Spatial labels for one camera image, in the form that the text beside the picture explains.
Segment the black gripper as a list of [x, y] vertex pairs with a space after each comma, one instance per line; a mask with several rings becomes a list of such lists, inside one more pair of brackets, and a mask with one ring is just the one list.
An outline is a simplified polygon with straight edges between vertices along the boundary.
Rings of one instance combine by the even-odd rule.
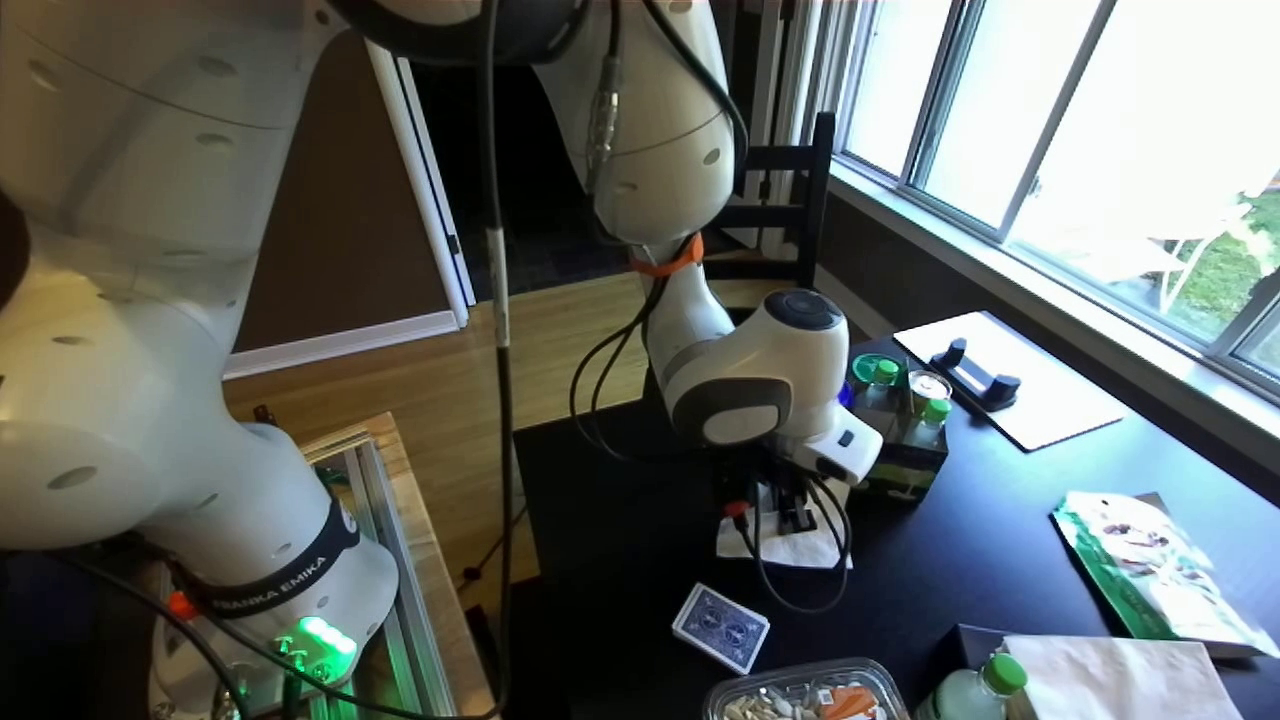
[[800, 536], [829, 520], [817, 487], [787, 463], [738, 474], [730, 484], [726, 520], [748, 536]]

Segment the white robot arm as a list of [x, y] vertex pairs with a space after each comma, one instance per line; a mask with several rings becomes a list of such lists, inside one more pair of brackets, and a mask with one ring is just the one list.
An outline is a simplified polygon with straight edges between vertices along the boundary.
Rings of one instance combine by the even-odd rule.
[[705, 227], [745, 127], [709, 0], [6, 0], [0, 190], [28, 264], [0, 310], [0, 550], [136, 534], [193, 625], [162, 628], [151, 701], [266, 712], [345, 683], [402, 571], [294, 438], [232, 422], [232, 357], [326, 48], [535, 73], [597, 225], [646, 276], [668, 422], [839, 474], [847, 320], [817, 291], [730, 317]]

